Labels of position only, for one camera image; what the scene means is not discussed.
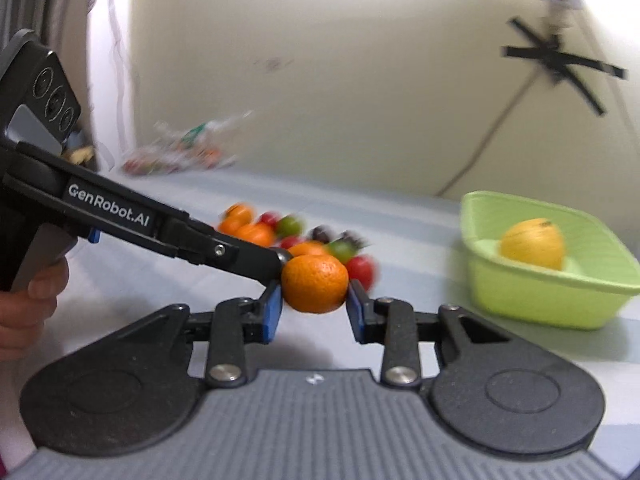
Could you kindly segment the person's left hand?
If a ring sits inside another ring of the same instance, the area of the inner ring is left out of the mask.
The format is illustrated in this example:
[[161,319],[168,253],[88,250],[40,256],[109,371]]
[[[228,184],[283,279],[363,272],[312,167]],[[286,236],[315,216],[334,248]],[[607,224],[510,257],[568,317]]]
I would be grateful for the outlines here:
[[0,354],[2,362],[21,359],[38,342],[44,324],[54,315],[58,296],[70,278],[62,258],[40,271],[20,292],[2,292],[0,304]]

